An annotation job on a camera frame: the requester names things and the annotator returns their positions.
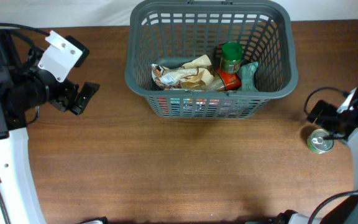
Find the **green lidded glass jar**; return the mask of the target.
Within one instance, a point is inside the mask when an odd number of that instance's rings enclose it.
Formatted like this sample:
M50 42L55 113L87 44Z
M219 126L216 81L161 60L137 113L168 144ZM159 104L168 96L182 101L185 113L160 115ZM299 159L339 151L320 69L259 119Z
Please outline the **green lidded glass jar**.
M236 73L241 66L242 45L237 42L226 42L222 46L220 69L225 73Z

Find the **mint green wipes packet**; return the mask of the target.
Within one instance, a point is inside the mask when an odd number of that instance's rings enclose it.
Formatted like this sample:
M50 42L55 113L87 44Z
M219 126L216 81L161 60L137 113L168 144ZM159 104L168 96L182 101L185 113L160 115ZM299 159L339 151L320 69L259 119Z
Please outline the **mint green wipes packet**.
M254 83L255 73L259 66L258 62L248 63L243 65L237 72L237 76L241 80L241 86L239 87L239 91L245 92L258 92L258 89Z

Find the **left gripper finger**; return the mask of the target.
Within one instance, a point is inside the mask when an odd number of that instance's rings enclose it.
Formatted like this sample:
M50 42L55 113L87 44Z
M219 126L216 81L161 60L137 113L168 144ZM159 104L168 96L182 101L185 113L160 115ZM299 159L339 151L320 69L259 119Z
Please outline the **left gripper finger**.
M85 82L81 91L76 96L75 102L72 104L70 111L79 116L85 111L90 99L93 95L99 90L100 84L92 83L92 82Z
M90 50L71 35L66 36L65 39L82 52L81 57L77 60L77 62L74 65L75 68L79 68L90 54Z

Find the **orange spaghetti packet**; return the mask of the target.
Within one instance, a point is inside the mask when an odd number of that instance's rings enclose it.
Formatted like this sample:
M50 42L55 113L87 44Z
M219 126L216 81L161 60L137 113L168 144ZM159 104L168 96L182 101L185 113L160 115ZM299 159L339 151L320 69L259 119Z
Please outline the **orange spaghetti packet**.
M204 91L229 91L237 90L242 86L236 73L226 73L220 68L213 70L214 80L206 85Z

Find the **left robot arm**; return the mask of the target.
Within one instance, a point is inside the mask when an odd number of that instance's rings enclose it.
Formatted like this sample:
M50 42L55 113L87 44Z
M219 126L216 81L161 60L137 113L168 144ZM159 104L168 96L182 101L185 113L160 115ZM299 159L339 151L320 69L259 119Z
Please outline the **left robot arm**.
M44 223L29 164L26 118L49 103L75 115L84 112L99 84L67 78L89 55L72 36L45 33L47 49L24 35L25 26L0 23L0 223Z

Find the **beige paper snack bag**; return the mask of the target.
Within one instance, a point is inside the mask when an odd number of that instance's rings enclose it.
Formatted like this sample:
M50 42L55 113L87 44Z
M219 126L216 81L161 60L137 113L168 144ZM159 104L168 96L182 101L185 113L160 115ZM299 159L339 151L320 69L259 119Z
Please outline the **beige paper snack bag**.
M207 55L202 55L177 68L168 68L152 63L152 80L163 90L201 90L214 80L212 63Z

